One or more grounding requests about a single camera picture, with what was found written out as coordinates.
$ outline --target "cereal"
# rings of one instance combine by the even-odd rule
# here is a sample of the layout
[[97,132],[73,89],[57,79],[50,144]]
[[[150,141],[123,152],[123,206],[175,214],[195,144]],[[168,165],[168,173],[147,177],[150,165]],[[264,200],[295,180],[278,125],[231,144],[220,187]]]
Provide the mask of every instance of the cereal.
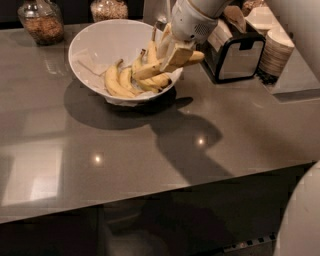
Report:
[[94,22],[110,19],[127,19],[128,6],[122,0],[93,1],[91,12]]
[[63,40],[63,25],[55,16],[26,18],[25,28],[40,45],[58,43]]

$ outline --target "glass jar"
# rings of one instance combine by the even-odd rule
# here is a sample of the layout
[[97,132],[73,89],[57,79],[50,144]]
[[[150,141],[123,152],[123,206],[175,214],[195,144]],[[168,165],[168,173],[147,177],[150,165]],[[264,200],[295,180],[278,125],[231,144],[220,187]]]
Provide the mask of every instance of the glass jar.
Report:
[[50,0],[24,0],[18,16],[38,45],[59,43],[64,38],[63,19],[58,5]]
[[90,9],[94,22],[128,19],[128,4],[124,0],[94,0]]

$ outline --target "countertop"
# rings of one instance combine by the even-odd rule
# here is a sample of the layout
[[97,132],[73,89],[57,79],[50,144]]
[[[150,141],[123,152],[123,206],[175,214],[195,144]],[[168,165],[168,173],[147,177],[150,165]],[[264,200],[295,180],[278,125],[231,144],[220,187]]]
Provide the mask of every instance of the countertop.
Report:
[[65,41],[0,31],[0,223],[320,159],[320,100],[279,101],[254,78],[214,84],[201,65],[164,96],[117,107],[82,85]]

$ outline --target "gray countertop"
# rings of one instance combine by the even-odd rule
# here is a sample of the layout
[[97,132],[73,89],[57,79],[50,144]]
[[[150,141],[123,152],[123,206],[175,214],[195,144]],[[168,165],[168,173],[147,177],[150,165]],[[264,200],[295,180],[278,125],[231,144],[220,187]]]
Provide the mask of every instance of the gray countertop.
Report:
[[0,223],[320,159],[320,100],[279,102],[258,79],[213,84],[200,65],[137,109],[109,105],[65,41],[0,32]]

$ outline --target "white bowl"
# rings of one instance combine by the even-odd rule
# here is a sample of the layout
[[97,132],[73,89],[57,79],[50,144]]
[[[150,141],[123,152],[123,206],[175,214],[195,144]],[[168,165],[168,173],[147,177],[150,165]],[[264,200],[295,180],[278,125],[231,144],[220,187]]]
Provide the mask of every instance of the white bowl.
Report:
[[[141,49],[147,48],[152,28],[143,22],[121,19],[101,21],[86,27],[70,44],[68,57],[72,71],[84,85],[105,97],[111,104],[136,106],[159,97],[175,85],[182,68],[167,73],[172,83],[163,91],[157,94],[149,92],[145,96],[128,99],[111,96],[105,89],[102,77],[93,74],[77,61],[77,54],[87,50],[95,64],[107,67],[122,58],[123,67],[131,65]],[[158,30],[156,41],[159,41],[161,34],[162,31]]]

